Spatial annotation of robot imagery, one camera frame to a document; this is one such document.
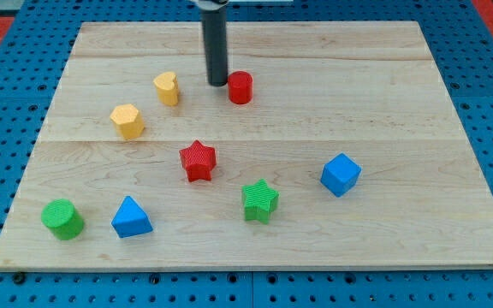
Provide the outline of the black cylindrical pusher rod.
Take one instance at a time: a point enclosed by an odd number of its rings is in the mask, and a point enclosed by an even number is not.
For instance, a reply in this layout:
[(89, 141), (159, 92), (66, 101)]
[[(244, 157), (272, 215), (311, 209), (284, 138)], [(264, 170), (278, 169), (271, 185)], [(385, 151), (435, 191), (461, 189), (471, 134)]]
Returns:
[(211, 86), (224, 86), (228, 80), (226, 8), (226, 3), (199, 4), (207, 81)]

